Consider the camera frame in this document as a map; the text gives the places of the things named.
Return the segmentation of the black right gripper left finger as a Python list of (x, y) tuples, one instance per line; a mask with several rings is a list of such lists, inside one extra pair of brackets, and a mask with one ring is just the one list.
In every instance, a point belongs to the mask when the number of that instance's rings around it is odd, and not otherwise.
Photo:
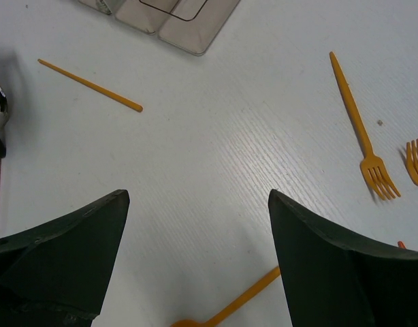
[(130, 199), (118, 189), (0, 238), (0, 326), (91, 326), (100, 315)]

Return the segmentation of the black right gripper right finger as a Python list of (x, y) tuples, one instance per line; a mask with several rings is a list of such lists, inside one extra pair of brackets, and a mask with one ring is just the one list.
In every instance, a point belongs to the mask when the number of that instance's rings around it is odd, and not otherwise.
[(418, 251), (362, 236), (277, 190), (268, 209), (294, 326), (418, 326)]

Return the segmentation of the orange plastic spoon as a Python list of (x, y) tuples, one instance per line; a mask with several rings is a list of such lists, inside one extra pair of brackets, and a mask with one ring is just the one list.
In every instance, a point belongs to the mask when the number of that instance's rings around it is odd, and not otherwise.
[(273, 281), (280, 277), (280, 268), (278, 266), (274, 267), (270, 272), (264, 275), (260, 280), (255, 282), (250, 286), (246, 291), (244, 291), (239, 297), (233, 300), (228, 304), (224, 309), (222, 309), (215, 316), (210, 318), (206, 322), (196, 322), (195, 320), (185, 319), (179, 320), (172, 324), (172, 327), (189, 327), (189, 326), (203, 326), (203, 327), (213, 327), (218, 326), (221, 322), (226, 320), (230, 315), (235, 313), (238, 309), (244, 306), (248, 301), (256, 297), (262, 291), (264, 291), (267, 286), (269, 286)]

